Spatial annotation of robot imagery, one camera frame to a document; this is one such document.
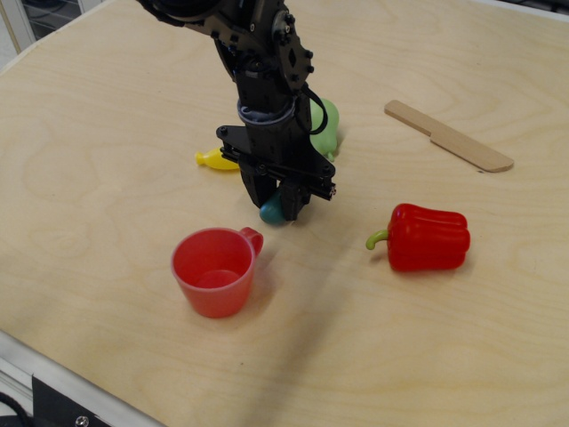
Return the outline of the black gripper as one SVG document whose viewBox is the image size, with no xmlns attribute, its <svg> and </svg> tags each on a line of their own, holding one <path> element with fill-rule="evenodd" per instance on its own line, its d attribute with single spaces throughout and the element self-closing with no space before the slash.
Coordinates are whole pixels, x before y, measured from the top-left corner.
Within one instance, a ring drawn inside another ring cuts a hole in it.
<svg viewBox="0 0 569 427">
<path fill-rule="evenodd" d="M 296 221 L 311 197 L 331 199 L 333 162 L 312 146 L 310 135 L 320 133 L 323 123 L 312 130 L 310 102 L 294 100 L 276 114 L 260 113 L 239 104 L 244 124 L 223 125 L 216 133 L 224 158 L 239 166 L 242 181 L 253 204 L 261 208 L 280 192 L 284 219 Z M 315 101 L 323 111 L 321 100 Z"/>
</svg>

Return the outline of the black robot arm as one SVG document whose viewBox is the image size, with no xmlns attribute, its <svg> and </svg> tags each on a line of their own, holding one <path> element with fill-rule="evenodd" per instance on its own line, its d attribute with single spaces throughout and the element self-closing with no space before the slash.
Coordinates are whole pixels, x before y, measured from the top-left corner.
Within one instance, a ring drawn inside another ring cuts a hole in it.
<svg viewBox="0 0 569 427">
<path fill-rule="evenodd" d="M 240 126 L 216 133 L 252 202 L 280 203 L 287 222 L 312 197 L 335 193 L 335 168 L 311 143 L 329 124 L 309 88 L 313 53 L 305 49 L 283 1 L 143 1 L 157 20 L 210 37 L 235 83 Z"/>
</svg>

